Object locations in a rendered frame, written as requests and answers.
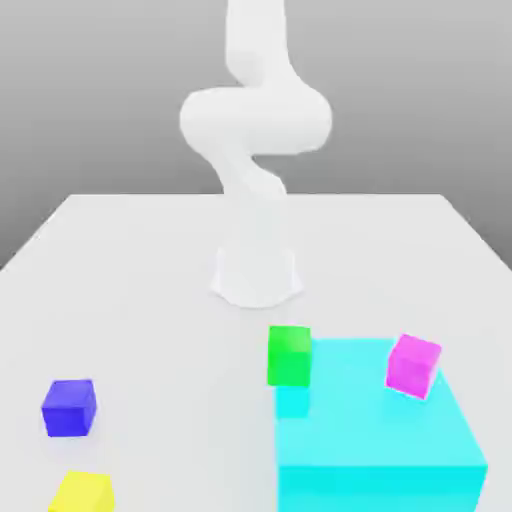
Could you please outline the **small green cube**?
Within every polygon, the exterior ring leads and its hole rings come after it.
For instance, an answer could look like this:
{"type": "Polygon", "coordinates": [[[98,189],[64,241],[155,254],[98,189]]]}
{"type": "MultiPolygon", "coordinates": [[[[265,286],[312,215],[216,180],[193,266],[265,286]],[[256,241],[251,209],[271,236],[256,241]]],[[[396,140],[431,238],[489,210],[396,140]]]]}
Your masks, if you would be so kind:
{"type": "Polygon", "coordinates": [[[273,325],[268,334],[267,383],[271,386],[308,387],[312,367],[311,329],[273,325]]]}

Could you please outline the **small magenta cube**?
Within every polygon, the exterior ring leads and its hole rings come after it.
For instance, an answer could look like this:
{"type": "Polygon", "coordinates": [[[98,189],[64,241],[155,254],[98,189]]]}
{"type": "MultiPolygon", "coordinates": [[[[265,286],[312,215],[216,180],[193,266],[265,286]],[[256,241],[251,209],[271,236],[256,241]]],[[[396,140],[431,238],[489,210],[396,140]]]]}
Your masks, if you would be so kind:
{"type": "Polygon", "coordinates": [[[431,341],[402,334],[388,356],[385,385],[425,400],[437,375],[442,347],[431,341]]]}

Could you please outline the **small blue cube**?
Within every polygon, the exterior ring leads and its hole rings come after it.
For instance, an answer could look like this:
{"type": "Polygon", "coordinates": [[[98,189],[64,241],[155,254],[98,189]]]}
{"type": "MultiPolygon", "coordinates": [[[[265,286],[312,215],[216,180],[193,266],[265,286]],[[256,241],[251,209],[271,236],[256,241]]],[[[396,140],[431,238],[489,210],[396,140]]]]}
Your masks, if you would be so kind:
{"type": "Polygon", "coordinates": [[[49,437],[87,436],[96,410],[91,379],[54,380],[41,406],[49,437]]]}

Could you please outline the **small yellow cube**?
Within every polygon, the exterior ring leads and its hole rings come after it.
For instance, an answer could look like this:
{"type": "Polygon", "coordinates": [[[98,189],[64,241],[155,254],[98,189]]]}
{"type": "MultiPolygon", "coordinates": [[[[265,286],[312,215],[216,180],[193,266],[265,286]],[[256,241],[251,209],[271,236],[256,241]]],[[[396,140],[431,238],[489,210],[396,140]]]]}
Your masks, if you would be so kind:
{"type": "Polygon", "coordinates": [[[115,500],[109,475],[68,471],[48,512],[114,512],[115,500]]]}

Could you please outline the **large cyan box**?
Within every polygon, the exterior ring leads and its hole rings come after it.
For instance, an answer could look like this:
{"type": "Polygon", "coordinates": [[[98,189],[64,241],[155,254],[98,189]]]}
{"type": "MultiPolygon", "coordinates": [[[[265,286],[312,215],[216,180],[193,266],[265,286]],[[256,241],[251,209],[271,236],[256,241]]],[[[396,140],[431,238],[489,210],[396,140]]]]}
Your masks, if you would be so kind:
{"type": "Polygon", "coordinates": [[[316,339],[310,387],[275,394],[277,512],[476,512],[487,461],[443,373],[385,385],[390,339],[316,339]]]}

